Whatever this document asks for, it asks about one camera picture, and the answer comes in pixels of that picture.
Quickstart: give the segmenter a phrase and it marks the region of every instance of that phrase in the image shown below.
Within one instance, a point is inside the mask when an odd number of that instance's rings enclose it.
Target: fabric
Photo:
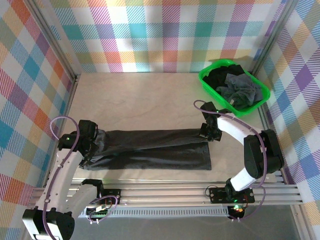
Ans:
[[[211,170],[207,139],[200,129],[103,131],[86,170],[179,169]]]
[[[245,73],[239,76],[228,73],[225,84],[227,86],[219,86],[215,90],[235,109],[247,108],[264,98],[261,87]]]
[[[0,0],[0,30],[0,239],[17,240],[72,82],[23,0]]]
[[[300,0],[257,78],[271,90],[267,115],[290,183],[320,239],[320,2]]]
[[[50,0],[52,17],[37,1],[69,60],[75,63],[74,54],[88,73],[199,72],[217,59],[250,70],[279,18],[280,2]]]
[[[212,69],[208,76],[204,76],[205,81],[212,89],[216,90],[217,87],[227,87],[226,78],[228,74],[235,76],[244,74],[244,70],[240,65],[221,66]]]

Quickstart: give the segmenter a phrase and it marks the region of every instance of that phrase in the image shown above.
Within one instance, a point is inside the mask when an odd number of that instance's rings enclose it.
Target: black bracket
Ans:
[[[224,187],[209,188],[209,197],[212,204],[252,204],[255,202],[255,196],[252,189],[247,188],[237,192],[237,196],[230,199]]]
[[[120,199],[121,199],[121,189],[102,189],[101,190],[101,196],[107,196],[107,195],[113,195],[116,196],[116,198],[118,199],[118,204],[120,203]],[[106,199],[106,203],[107,204],[116,204],[116,200],[113,197],[109,197]]]
[[[228,206],[228,213],[230,215],[228,216],[228,219],[242,219],[245,216],[245,211],[245,209],[243,209],[242,211],[237,211],[233,206]]]
[[[118,204],[120,203],[120,198],[121,198],[121,189],[102,189],[101,190],[101,196],[108,196],[108,195],[113,195],[116,196],[116,198],[118,199]],[[106,199],[102,199],[98,202],[95,203],[95,205],[114,205],[116,204],[116,199],[114,199],[113,197],[109,197]],[[86,215],[90,215],[92,220],[98,220],[101,219],[103,217],[105,217],[108,214],[109,208],[100,210],[98,212],[94,212],[94,213],[89,213],[89,209],[86,209]]]

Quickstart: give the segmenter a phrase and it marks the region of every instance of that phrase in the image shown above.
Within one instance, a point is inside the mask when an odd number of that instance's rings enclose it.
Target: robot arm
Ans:
[[[231,118],[229,118],[223,115],[220,116],[202,112],[206,123],[202,124],[200,131],[201,136],[207,138],[209,141],[220,141],[222,132],[225,132],[243,145],[244,168],[237,175],[226,181],[226,192],[230,194],[229,198],[232,198],[237,192],[247,189],[263,176],[263,149],[257,136],[250,129],[232,120],[232,118],[235,118],[233,113],[230,113],[226,109],[218,111],[212,102],[204,103],[201,109],[231,116]],[[271,174],[280,170],[284,166],[284,159],[276,133],[271,129],[261,130],[255,127],[253,127],[253,129],[261,136],[265,146],[267,173]]]
[[[203,104],[201,109],[217,112],[212,102]],[[234,115],[227,110],[220,110],[221,113]],[[220,141],[222,132],[226,132],[237,139],[244,147],[244,168],[234,177],[226,181],[225,194],[227,203],[241,195],[255,181],[263,176],[264,161],[262,149],[258,138],[252,131],[232,119],[211,113],[202,113],[206,123],[202,124],[199,135],[207,138],[208,141]],[[80,137],[76,148],[71,153],[68,161],[61,168],[61,162],[66,157],[71,146],[75,142],[74,134],[64,134],[59,139],[56,159],[53,170],[49,176],[43,195],[36,203],[34,209],[26,209],[22,220],[33,240],[51,239],[44,229],[43,209],[47,202],[46,221],[51,233],[56,239],[69,240],[75,227],[75,219],[83,209],[93,200],[99,198],[104,192],[101,180],[86,179],[72,198],[67,201],[67,194],[72,178],[77,167],[84,161],[90,159],[97,146],[93,143],[97,125],[91,121],[80,120]],[[260,134],[266,147],[267,173],[273,173],[284,165],[277,136],[272,130],[255,130]],[[58,172],[49,199],[46,199],[49,185],[57,168]]]

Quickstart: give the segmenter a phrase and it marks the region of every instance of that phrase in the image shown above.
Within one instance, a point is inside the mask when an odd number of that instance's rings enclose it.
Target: gray cloth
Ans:
[[[104,131],[83,168],[211,170],[208,141],[200,129]]]
[[[264,98],[261,87],[245,73],[238,76],[228,73],[225,84],[228,87],[218,86],[215,90],[221,92],[220,95],[237,110],[252,106]]]

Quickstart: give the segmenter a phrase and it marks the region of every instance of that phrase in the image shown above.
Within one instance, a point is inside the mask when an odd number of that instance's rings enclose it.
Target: black cloth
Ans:
[[[221,66],[215,69],[212,69],[209,72],[208,76],[203,78],[203,81],[206,82],[212,89],[216,90],[217,87],[227,87],[225,84],[227,74],[232,74],[239,76],[244,74],[244,70],[240,65],[230,65],[230,66]]]
[[[99,129],[94,141],[98,150],[83,168],[211,170],[208,142],[199,132],[199,129]]]

